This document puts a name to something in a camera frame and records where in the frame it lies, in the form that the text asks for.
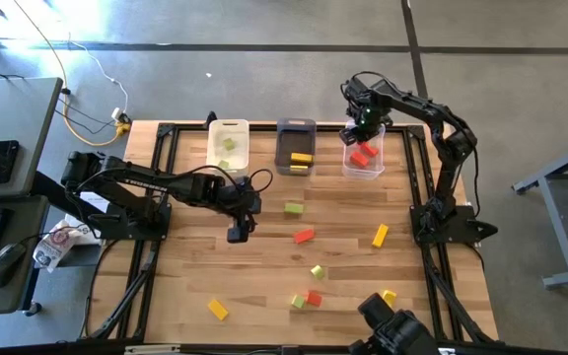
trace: orange block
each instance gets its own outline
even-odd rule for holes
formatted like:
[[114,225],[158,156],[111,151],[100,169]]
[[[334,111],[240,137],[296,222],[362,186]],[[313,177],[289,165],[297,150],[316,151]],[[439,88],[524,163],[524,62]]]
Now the orange block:
[[370,147],[367,142],[359,143],[359,148],[361,149],[361,152],[368,157],[376,157],[376,155],[379,154],[379,149]]
[[322,297],[315,291],[309,291],[308,296],[306,296],[306,303],[313,306],[321,306]]
[[350,156],[350,163],[359,168],[365,168],[370,161],[361,152],[354,152]]
[[293,235],[293,239],[295,240],[295,243],[297,243],[297,244],[307,242],[314,237],[315,237],[315,231],[312,230],[312,229],[297,232],[296,234]]

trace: clear plastic bin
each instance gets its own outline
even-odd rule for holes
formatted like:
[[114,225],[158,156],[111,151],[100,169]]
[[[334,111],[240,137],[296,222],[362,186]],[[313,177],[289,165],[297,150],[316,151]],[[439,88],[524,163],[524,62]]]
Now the clear plastic bin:
[[[354,121],[352,119],[348,120],[345,124],[346,128],[354,127]],[[377,178],[384,170],[385,166],[383,165],[383,137],[385,136],[385,127],[381,125],[379,128],[379,134],[370,139],[367,143],[370,147],[378,148],[379,154],[376,155],[374,158],[370,158],[365,156],[369,159],[368,165],[361,169],[354,164],[350,163],[350,156],[355,151],[359,151],[359,145],[354,143],[350,146],[343,145],[343,175],[348,178],[361,178],[361,179],[375,179]]]
[[[227,149],[226,140],[234,143]],[[249,172],[249,122],[245,119],[217,119],[210,123],[207,135],[207,165],[223,168],[232,177]]]

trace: smartphone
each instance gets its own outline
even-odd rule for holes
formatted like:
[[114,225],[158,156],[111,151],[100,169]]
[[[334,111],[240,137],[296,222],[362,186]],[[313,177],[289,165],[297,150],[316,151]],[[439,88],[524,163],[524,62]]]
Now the smartphone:
[[0,141],[0,183],[10,181],[12,169],[15,166],[19,142],[16,140]]

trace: wooden table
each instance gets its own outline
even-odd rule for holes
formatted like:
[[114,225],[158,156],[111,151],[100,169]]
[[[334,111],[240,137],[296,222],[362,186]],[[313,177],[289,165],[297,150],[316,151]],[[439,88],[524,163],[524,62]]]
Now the wooden table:
[[[159,123],[134,122],[125,161],[150,165]],[[402,138],[386,134],[385,171],[375,180],[364,181],[342,175],[343,147],[334,133],[318,133],[315,170],[310,177],[281,176],[273,165],[274,137],[274,132],[250,135],[249,171],[270,168],[274,180],[261,194],[259,225],[247,243],[227,244],[228,217],[173,201],[146,342],[348,345],[370,334],[356,308],[372,293],[386,289],[397,293],[396,309],[412,310],[429,326],[422,257],[412,240],[408,216],[412,199]],[[430,139],[427,141],[437,176],[440,162]],[[206,150],[207,132],[183,132],[175,173],[204,165]],[[267,175],[260,174],[253,184],[257,188],[266,180]],[[458,203],[465,202],[461,182],[456,198]],[[286,216],[287,201],[303,203],[304,214]],[[372,239],[381,223],[390,231],[383,247],[373,248]],[[315,229],[315,239],[293,243],[292,234],[307,228]],[[116,244],[102,264],[93,296],[92,331],[124,292],[132,248],[131,242]],[[459,299],[485,333],[497,338],[479,259],[462,245],[449,245],[448,250]],[[327,271],[322,281],[310,271],[317,264]],[[308,290],[323,295],[321,306],[293,308],[293,296]],[[212,299],[228,309],[224,321],[207,308]],[[132,324],[138,304],[136,299]],[[441,309],[450,334],[446,305]]]

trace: concrete floor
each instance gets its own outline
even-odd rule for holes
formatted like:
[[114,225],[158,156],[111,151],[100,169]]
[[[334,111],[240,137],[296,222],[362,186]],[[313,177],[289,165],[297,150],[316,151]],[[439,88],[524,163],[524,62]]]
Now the concrete floor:
[[[25,3],[54,39],[71,32],[75,40],[124,43],[407,44],[398,0],[167,0],[155,7],[144,0]],[[421,45],[568,47],[568,0],[410,3]],[[0,37],[39,40],[14,5],[0,1],[0,6],[9,17],[8,23],[0,19]],[[60,76],[49,51],[19,44],[0,51],[0,72]],[[59,55],[76,107],[105,119],[122,106],[121,92],[83,52],[59,50]],[[360,70],[383,72],[403,89],[415,89],[408,53],[107,50],[95,55],[129,91],[134,119],[204,119],[213,109],[223,117],[341,121],[345,102],[337,85]],[[568,56],[427,54],[422,62],[429,95],[466,119],[479,138],[481,218],[500,230],[483,243],[482,253],[501,339],[568,350],[568,287],[545,291],[540,281],[564,271],[564,259],[539,193],[517,196],[510,189],[568,150]],[[93,138],[110,135],[107,130]],[[125,142],[104,151],[119,156]],[[55,116],[40,170],[59,178],[71,150],[93,149]],[[471,164],[463,170],[466,182],[473,172]],[[466,187],[472,193],[471,183]],[[42,273],[35,297],[45,312],[30,319],[0,316],[0,346],[73,340],[90,275],[91,267]]]

